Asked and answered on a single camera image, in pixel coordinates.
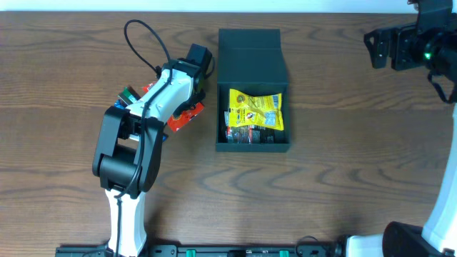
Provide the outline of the black box with lid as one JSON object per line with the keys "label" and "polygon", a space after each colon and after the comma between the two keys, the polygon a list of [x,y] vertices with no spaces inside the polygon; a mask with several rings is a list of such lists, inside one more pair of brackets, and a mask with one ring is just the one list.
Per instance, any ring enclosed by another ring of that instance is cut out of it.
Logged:
{"label": "black box with lid", "polygon": [[[291,146],[289,80],[278,29],[220,29],[217,64],[216,150],[219,152],[283,153]],[[274,131],[272,143],[230,143],[224,113],[229,91],[250,96],[281,94],[284,130]]]}

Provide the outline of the yellow snack packet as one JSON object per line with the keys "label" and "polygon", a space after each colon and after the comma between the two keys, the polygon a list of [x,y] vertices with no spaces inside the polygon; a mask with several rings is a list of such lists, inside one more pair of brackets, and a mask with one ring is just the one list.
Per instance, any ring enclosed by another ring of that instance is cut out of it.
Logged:
{"label": "yellow snack packet", "polygon": [[282,94],[250,96],[236,89],[229,90],[228,125],[230,127],[261,126],[284,130]]}

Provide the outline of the red snack packet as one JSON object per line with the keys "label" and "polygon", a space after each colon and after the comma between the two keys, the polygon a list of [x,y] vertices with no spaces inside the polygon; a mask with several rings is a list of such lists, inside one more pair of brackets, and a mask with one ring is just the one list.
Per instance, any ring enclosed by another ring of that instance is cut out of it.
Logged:
{"label": "red snack packet", "polygon": [[204,92],[196,93],[190,81],[168,83],[159,80],[145,89],[147,91],[135,104],[136,114],[144,119],[146,131],[163,131],[168,125],[177,132],[204,109],[201,103]]}

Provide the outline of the dark snack packet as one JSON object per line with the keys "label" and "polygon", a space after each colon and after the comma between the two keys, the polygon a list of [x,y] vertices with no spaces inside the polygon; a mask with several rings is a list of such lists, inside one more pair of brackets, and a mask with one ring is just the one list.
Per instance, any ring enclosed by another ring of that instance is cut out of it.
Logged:
{"label": "dark snack packet", "polygon": [[262,126],[229,126],[229,111],[224,112],[225,136],[228,143],[263,144],[274,143],[274,130]]}

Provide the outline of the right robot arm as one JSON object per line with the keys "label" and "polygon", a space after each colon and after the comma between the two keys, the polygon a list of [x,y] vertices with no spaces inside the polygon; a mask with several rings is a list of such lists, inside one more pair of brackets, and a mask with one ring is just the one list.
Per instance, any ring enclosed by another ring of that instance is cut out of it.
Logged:
{"label": "right robot arm", "polygon": [[377,234],[340,237],[330,256],[456,255],[456,10],[454,1],[411,1],[413,23],[374,29],[363,37],[375,69],[420,68],[439,99],[448,121],[422,122],[418,147],[439,151],[446,165],[438,180],[436,200],[422,225],[391,221]]}

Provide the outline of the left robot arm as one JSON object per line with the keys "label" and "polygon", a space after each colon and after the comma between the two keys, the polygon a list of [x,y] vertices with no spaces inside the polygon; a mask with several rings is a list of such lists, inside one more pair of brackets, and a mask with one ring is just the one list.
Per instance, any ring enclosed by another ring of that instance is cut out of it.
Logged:
{"label": "left robot arm", "polygon": [[124,108],[106,110],[92,171],[109,200],[110,256],[139,256],[143,251],[145,195],[159,172],[164,128],[172,116],[204,98],[201,84],[213,59],[206,47],[192,44],[186,57],[163,65],[143,96],[131,93]]}

